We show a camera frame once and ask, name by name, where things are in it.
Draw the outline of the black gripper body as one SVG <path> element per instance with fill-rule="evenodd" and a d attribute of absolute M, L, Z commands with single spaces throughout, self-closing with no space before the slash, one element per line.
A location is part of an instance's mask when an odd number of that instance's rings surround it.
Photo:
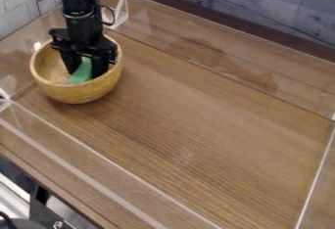
<path fill-rule="evenodd" d="M 66 49 L 74 51 L 81 57 L 90 58 L 91 56 L 103 55 L 107 58 L 107 63 L 115 63 L 117 45 L 103 35 L 98 35 L 87 43 L 73 41 L 69 37 L 65 28 L 51 28 L 47 31 L 51 37 L 50 47 L 54 50 Z"/>

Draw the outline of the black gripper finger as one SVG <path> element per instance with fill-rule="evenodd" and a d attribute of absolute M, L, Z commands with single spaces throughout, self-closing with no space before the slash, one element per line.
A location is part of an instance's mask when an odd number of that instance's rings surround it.
<path fill-rule="evenodd" d="M 82 60 L 81 56 L 71 50 L 59 49 L 58 50 L 63 66 L 69 74 L 71 74 L 78 68 Z"/>
<path fill-rule="evenodd" d="M 107 70 L 106 56 L 91 56 L 91 77 L 99 77 Z"/>

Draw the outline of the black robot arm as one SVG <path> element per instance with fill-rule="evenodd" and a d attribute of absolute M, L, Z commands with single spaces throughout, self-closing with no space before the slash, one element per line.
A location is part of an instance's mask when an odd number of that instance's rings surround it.
<path fill-rule="evenodd" d="M 87 58 L 91 78 L 99 77 L 115 63 L 117 45 L 102 35 L 102 26 L 113 25 L 101 20 L 98 0 L 59 0 L 63 28 L 51 28 L 50 47 L 58 52 L 69 74 Z"/>

